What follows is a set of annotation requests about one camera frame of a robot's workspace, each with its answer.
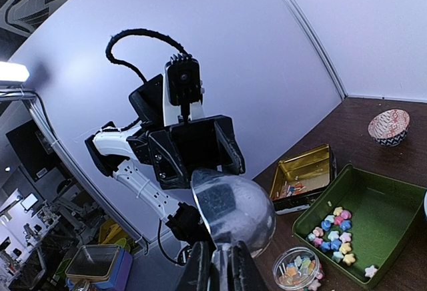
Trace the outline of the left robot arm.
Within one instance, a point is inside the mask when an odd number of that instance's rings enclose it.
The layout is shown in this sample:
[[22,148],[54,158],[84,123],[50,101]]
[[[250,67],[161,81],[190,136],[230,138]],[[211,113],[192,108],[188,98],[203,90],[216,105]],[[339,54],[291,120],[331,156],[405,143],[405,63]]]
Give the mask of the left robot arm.
[[246,170],[232,119],[204,117],[202,82],[188,70],[159,74],[129,94],[137,119],[112,121],[89,136],[86,147],[97,169],[151,206],[180,241],[210,241],[196,207],[167,194],[189,189],[196,170],[240,175]]

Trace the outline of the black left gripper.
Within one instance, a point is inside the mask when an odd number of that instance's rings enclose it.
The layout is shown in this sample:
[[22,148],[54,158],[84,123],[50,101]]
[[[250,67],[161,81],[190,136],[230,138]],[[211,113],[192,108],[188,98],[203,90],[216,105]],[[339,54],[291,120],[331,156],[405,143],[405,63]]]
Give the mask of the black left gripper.
[[190,189],[192,170],[216,168],[240,175],[245,159],[236,141],[233,121],[215,115],[163,128],[137,131],[128,144],[138,161],[154,168],[161,189]]

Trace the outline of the metal scoop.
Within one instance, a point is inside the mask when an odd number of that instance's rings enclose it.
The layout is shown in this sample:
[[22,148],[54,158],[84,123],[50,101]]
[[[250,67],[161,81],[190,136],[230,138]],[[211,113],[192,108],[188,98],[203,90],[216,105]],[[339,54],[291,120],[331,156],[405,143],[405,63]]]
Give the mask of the metal scoop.
[[273,203],[257,183],[215,170],[194,171],[191,188],[215,246],[208,290],[230,290],[230,248],[243,241],[253,260],[268,248],[276,230]]

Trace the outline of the green tray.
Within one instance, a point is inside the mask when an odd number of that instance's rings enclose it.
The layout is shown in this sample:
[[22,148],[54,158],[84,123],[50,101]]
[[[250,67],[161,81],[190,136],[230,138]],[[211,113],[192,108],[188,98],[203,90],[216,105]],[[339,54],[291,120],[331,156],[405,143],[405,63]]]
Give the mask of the green tray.
[[[348,164],[294,222],[294,236],[365,290],[373,289],[396,260],[424,217],[426,188],[367,172]],[[322,252],[307,237],[334,208],[351,215],[352,253],[348,266]]]

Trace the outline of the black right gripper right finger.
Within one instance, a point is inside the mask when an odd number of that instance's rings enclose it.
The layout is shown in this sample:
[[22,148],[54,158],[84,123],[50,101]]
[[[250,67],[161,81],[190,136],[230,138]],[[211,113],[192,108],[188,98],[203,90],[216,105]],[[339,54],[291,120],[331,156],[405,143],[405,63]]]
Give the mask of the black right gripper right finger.
[[230,248],[230,290],[267,290],[266,283],[243,241],[238,241]]

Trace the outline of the clear plastic jar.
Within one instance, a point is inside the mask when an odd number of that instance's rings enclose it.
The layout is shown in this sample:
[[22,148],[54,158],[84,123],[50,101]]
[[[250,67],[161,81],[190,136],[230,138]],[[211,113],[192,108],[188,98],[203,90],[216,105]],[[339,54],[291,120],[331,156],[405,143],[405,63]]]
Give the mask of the clear plastic jar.
[[274,281],[281,290],[319,290],[324,272],[318,256],[309,248],[290,248],[276,258]]

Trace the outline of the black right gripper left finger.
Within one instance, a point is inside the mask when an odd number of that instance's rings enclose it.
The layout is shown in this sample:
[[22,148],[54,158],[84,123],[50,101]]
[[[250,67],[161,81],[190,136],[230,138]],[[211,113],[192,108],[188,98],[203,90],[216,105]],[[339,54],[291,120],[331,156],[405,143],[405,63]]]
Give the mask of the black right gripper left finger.
[[211,266],[211,248],[208,242],[196,242],[184,266],[175,291],[206,291],[208,290]]

